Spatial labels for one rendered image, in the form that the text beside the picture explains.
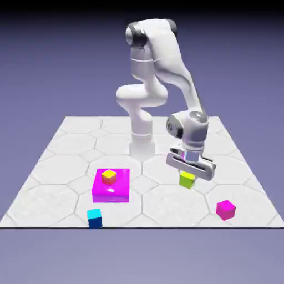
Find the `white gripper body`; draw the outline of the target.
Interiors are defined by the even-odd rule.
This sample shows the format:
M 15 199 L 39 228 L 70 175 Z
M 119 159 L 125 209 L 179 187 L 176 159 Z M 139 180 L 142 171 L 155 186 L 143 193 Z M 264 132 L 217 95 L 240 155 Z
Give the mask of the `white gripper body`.
M 210 181 L 214 177 L 216 164 L 202 156 L 201 151 L 186 151 L 180 148 L 170 148 L 166 163 L 178 169 Z

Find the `small lime green cube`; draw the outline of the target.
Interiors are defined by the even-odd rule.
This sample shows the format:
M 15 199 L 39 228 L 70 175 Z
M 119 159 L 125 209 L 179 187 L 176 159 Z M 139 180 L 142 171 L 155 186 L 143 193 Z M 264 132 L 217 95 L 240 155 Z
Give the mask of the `small lime green cube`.
M 195 182 L 195 179 L 196 179 L 196 176 L 194 174 L 187 173 L 185 171 L 179 172 L 179 185 L 182 187 L 191 189 Z

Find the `small magenta cube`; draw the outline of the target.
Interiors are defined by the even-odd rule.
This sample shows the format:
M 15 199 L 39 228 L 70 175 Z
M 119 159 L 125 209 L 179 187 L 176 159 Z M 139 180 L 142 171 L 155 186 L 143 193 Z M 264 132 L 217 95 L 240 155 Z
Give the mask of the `small magenta cube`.
M 229 200 L 224 200 L 217 203 L 216 214 L 224 221 L 235 216 L 236 206 Z

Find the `small orange cube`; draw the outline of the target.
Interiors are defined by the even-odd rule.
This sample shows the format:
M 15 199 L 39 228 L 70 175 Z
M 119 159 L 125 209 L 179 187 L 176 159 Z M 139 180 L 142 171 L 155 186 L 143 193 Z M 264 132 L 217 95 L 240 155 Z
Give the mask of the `small orange cube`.
M 108 169 L 102 173 L 102 183 L 105 185 L 112 185 L 117 181 L 117 172 Z

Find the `small cyan cube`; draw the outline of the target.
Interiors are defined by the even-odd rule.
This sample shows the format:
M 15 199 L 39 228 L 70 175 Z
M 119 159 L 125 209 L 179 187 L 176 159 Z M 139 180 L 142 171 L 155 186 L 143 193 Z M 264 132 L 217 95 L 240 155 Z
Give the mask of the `small cyan cube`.
M 99 229 L 103 227 L 102 214 L 100 209 L 91 209 L 87 211 L 88 226 L 90 229 Z

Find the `large magenta box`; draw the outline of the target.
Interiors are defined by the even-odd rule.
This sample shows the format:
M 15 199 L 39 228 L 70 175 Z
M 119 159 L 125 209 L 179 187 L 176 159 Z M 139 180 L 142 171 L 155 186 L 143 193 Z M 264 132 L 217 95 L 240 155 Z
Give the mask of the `large magenta box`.
M 102 173 L 108 169 L 117 172 L 117 181 L 112 185 L 102 183 Z M 127 168 L 98 168 L 92 187 L 92 199 L 99 202 L 129 202 L 130 169 Z

